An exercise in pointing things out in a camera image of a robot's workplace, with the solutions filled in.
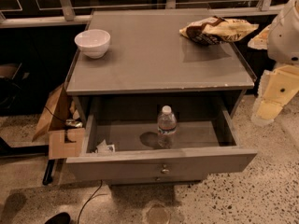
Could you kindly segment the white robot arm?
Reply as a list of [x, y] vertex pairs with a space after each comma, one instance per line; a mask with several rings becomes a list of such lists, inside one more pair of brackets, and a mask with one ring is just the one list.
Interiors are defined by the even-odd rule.
[[272, 71], [263, 71], [252, 108], [251, 121], [264, 126], [299, 92], [299, 0], [290, 0], [248, 46], [266, 49], [276, 62]]

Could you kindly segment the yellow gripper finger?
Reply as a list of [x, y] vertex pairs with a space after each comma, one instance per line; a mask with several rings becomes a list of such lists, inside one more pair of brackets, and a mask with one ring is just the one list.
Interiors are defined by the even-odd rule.
[[258, 33], [256, 36], [254, 36], [248, 43], [248, 47], [251, 49], [267, 49], [267, 39], [269, 34], [269, 28], [270, 26], [266, 26], [261, 30], [260, 33]]
[[299, 66], [283, 64], [261, 76], [251, 121], [258, 126], [272, 123], [283, 107], [299, 92]]

